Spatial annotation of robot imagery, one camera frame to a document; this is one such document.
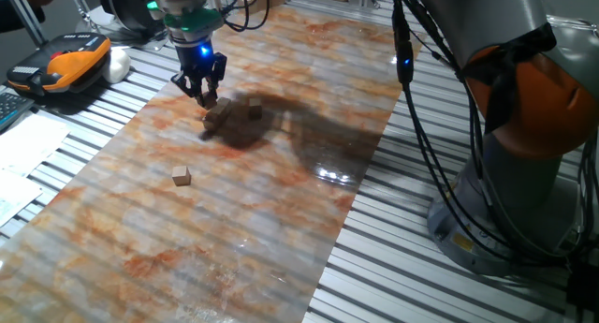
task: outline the small wooden cube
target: small wooden cube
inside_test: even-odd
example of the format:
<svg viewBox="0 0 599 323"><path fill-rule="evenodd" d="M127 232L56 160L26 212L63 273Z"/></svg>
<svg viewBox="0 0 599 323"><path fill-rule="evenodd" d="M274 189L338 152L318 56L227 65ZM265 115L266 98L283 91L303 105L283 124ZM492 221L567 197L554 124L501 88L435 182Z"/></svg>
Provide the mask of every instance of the small wooden cube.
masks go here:
<svg viewBox="0 0 599 323"><path fill-rule="evenodd" d="M191 174L187 166L172 169L172 180L177 186L187 186L191 183Z"/></svg>
<svg viewBox="0 0 599 323"><path fill-rule="evenodd" d="M204 128L208 131L215 131L226 120L233 110L233 104L228 98L219 98L216 106L206 113L203 119Z"/></svg>
<svg viewBox="0 0 599 323"><path fill-rule="evenodd" d="M262 118L262 102L259 98L250 98L249 107L249 115L251 120Z"/></svg>

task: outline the black cable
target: black cable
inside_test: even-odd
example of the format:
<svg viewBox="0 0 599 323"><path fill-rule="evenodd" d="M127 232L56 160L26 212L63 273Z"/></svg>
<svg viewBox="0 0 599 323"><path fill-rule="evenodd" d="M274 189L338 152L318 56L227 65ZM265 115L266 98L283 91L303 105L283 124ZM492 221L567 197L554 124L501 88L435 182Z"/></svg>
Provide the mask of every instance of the black cable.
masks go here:
<svg viewBox="0 0 599 323"><path fill-rule="evenodd" d="M232 30L241 33L244 30L247 29L247 25L250 23L250 9L249 7L245 6L245 23L243 24L243 26L240 26L236 23L233 22L229 22L227 19L224 19L225 24L231 28Z"/></svg>
<svg viewBox="0 0 599 323"><path fill-rule="evenodd" d="M398 7L400 8L399 10L402 10L402 9L401 9L401 8L402 8L402 4L401 4L401 3L399 3L397 0L394 0L394 3L396 4L396 6L398 6ZM489 235L489 237L490 237L490 238L492 238L492 239L493 239L493 240L495 240L496 242L499 242L501 245L503 245L503 246L505 246L505 247L511 248L510 244L508 244L508 243L507 243L507 242L505 242L504 240L500 239L498 236L496 236L495 234L493 234L493 233L492 233L492 232L490 232L489 230L485 229L485 227L481 226L481 225L480 225L480 224L479 224L479 223L478 223L478 222L477 222L477 221L476 221L476 220L475 220L475 219L474 219L474 218L473 218L473 217L472 217L472 216L471 216L469 213L467 213L467 212L465 211L465 209L464 209L464 208L463 208L463 206L461 205L460 201L459 201L459 200L456 198L456 196L455 196L455 194L454 194L454 192L453 192L453 189L450 187L450 186L451 186L451 184L449 183L449 180L447 179L447 177L444 175L444 173L443 173L443 169L441 169L441 165L440 165L440 163L438 163L438 161L436 160L436 155L433 155L433 156L432 156L432 158L433 158L433 160L435 161L435 165L437 165L437 170L439 170L439 171L440 171L440 173L441 173L441 178L443 179L443 181L444 181L444 184L445 184L445 185L448 187L448 188L447 188L447 189L448 189L448 192L450 193L451 197L452 197L452 198L453 198L453 199L456 201L456 205L458 206L458 208L460 209L460 211L461 211L461 212L462 212L462 213L463 213L463 214L466 216L466 218L467 218L467 219L468 219L470 222L472 222L472 223L473 223L475 226L477 226L478 228L480 228L481 230L483 230L483 231L484 231L484 232L485 232L487 235ZM441 193L441 194L444 194L445 192L442 192L442 191L443 191L443 189L441 188L441 189L440 189L440 193Z"/></svg>
<svg viewBox="0 0 599 323"><path fill-rule="evenodd" d="M266 23L267 18L269 17L269 13L270 13L270 0L266 0L266 12L264 13L264 18L262 19L262 22L254 27L249 27L248 23L250 21L250 11L249 11L249 6L251 6L256 0L254 0L252 3L248 4L247 0L243 0L243 3L245 4L244 6L240 7L245 9L245 24L243 26L238 25L236 23L233 22L229 22L227 19L225 19L225 24L227 26L229 26L231 29L233 29L234 31L241 33L245 30L256 30L260 27L262 27L264 25L264 23ZM222 14L223 16L227 15L228 12L223 11Z"/></svg>
<svg viewBox="0 0 599 323"><path fill-rule="evenodd" d="M262 27L264 25L264 23L266 23L266 19L269 17L269 11L270 11L270 0L266 0L266 12L264 13L264 18L262 19L262 22L257 26L249 27L247 29L256 30L256 29Z"/></svg>

